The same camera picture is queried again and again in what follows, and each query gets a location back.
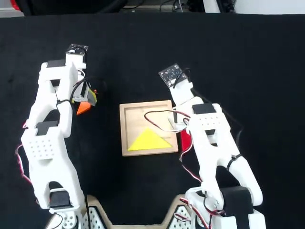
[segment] black table surface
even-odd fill
[[[119,104],[171,99],[158,72],[178,63],[191,68],[197,91],[244,125],[240,149],[263,191],[257,209],[267,228],[301,228],[304,25],[305,15],[0,19],[1,228],[41,229],[50,217],[20,177],[14,150],[35,100],[41,63],[64,58],[71,43],[89,46],[87,75],[105,79],[108,92],[77,117],[82,160],[74,127],[67,148],[83,190],[100,201],[114,224],[161,223],[173,198],[198,185],[178,154],[122,157],[121,152]],[[91,83],[101,86],[97,79]],[[194,151],[186,164],[198,172]],[[221,187],[236,183],[221,168],[217,179]]]

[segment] perforated panel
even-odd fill
[[[29,151],[33,158],[52,159],[55,154],[53,142],[45,136],[37,136],[32,141],[29,141]]]
[[[100,219],[99,214],[95,210],[94,207],[89,207],[89,214],[90,214],[90,224],[91,229],[106,229],[102,223],[102,220]],[[88,216],[87,214],[83,217],[83,223],[81,226],[82,229],[88,229]]]
[[[214,130],[219,126],[230,129],[223,113],[198,114],[198,116],[204,130]]]
[[[179,213],[180,215],[183,215],[187,218],[191,218],[189,212],[187,211],[186,207],[181,205],[178,206],[175,213]],[[168,229],[191,229],[191,223],[188,222],[182,222],[176,219],[174,216],[172,217],[172,221],[169,223]]]

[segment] red wire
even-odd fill
[[[180,155],[180,161],[182,163],[182,167],[196,180],[198,180],[200,183],[202,183],[202,180],[199,176],[196,176],[191,170],[189,170],[182,162],[182,158],[183,156],[189,152],[189,150],[193,147],[193,143],[192,143],[192,138],[191,138],[191,145],[186,149],[184,150],[181,155]]]
[[[200,212],[197,210],[197,208],[192,206],[193,211],[196,213],[196,215],[199,217],[200,221],[202,222],[202,224],[204,225],[204,228],[208,228],[208,226],[206,225],[203,217],[201,216]]]

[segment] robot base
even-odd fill
[[[106,212],[102,208],[99,201],[93,197],[88,196],[88,205],[90,211],[90,220],[91,229],[190,229],[190,222],[180,222],[173,215],[174,213],[180,213],[181,215],[190,217],[189,209],[187,205],[182,203],[179,198],[183,198],[184,195],[177,195],[173,200],[162,224],[154,225],[113,225],[109,218],[107,217]],[[87,214],[84,215],[84,220],[86,222]],[[51,229],[58,225],[61,221],[61,218],[57,215],[53,216],[48,223],[46,229]],[[254,210],[254,214],[249,215],[250,228],[259,228],[265,229],[264,215],[260,212]],[[213,217],[212,225],[214,228],[221,229],[225,228],[226,225],[232,224],[235,225],[232,227],[236,229],[235,217]],[[82,225],[81,229],[87,229],[88,225]]]
[[[187,229],[187,227],[190,228],[190,223],[187,222],[185,225],[184,223],[181,223],[181,227],[179,227],[179,222],[176,218],[173,217],[173,214],[175,212],[177,213],[185,213],[187,214],[187,217],[189,217],[189,212],[186,209],[186,204],[182,203],[179,198],[184,197],[184,195],[177,195],[175,199],[173,200],[162,224],[154,224],[154,225],[113,225],[111,221],[108,219],[106,212],[102,208],[99,201],[93,197],[88,195],[88,205],[89,205],[89,211],[93,210],[92,213],[90,213],[90,220],[91,222],[91,229],[104,229],[102,225],[105,225],[105,229]],[[58,225],[61,221],[61,218],[57,215],[54,215],[49,223],[46,226],[46,229],[51,229]],[[88,226],[85,227],[85,225],[82,225],[81,229],[87,229]]]

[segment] circuit board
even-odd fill
[[[161,78],[163,79],[163,81],[166,83],[166,85],[168,86],[168,88],[173,87],[177,77],[182,74],[182,70],[179,67],[178,64],[174,64],[166,69],[164,69],[163,71],[159,72],[159,75],[161,76]],[[185,74],[182,74],[177,83],[183,81],[186,79]]]

